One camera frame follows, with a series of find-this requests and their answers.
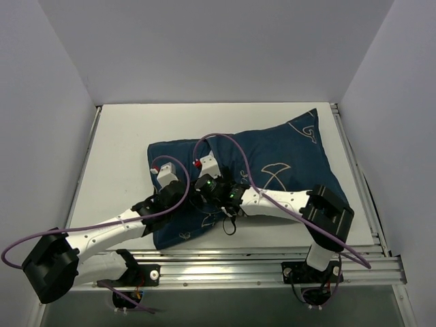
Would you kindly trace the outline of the blue pillowcase with gold script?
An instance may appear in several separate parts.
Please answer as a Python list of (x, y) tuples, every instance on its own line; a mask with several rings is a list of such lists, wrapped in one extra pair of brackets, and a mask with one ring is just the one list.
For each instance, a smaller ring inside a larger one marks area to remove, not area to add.
[(150, 166), (166, 162), (164, 155), (178, 159), (187, 172), (178, 170), (180, 179), (196, 180), (199, 170), (195, 158), (212, 155), (220, 167), (227, 167), (237, 183), (252, 179), (262, 189), (306, 191), (324, 185), (346, 202), (339, 181), (330, 169), (319, 131), (317, 110), (312, 109), (284, 124), (261, 130), (242, 131), (199, 142), (173, 140), (157, 142), (147, 148)]

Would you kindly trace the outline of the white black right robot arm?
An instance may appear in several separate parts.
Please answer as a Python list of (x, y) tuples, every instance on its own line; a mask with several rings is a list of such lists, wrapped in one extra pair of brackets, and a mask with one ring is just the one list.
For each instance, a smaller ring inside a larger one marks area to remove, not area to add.
[(302, 272), (310, 281), (320, 280), (327, 273), (333, 255), (344, 250), (354, 219), (354, 210), (323, 185), (306, 191), (255, 190), (249, 185), (201, 173), (194, 189), (207, 204), (232, 219), (243, 214), (288, 219), (305, 225), (313, 243)]

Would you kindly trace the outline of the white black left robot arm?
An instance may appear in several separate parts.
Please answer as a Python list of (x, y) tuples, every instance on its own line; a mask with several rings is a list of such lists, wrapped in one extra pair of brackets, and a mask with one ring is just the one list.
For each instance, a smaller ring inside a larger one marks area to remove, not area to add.
[(40, 302), (52, 303), (72, 287), (90, 282), (106, 281), (113, 286), (142, 283), (146, 273), (128, 250), (106, 250), (163, 227), (188, 193), (188, 186), (172, 181), (159, 193), (92, 229), (55, 228), (43, 235), (22, 263)]

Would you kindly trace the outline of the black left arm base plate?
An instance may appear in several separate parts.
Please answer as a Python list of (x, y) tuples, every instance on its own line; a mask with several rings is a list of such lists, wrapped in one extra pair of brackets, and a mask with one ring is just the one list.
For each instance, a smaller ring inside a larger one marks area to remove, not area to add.
[(97, 282), (98, 287), (156, 287), (159, 285), (161, 266), (158, 264), (140, 264), (137, 268), (128, 268), (117, 279), (104, 279)]

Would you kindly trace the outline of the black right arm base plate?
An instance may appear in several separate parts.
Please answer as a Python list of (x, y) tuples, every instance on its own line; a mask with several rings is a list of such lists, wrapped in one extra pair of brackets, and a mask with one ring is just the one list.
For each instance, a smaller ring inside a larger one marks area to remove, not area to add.
[(336, 283), (337, 281), (342, 283), (344, 278), (339, 275), (340, 267), (339, 261), (330, 261), (323, 271), (316, 270), (303, 261), (281, 263), (285, 284), (326, 284)]

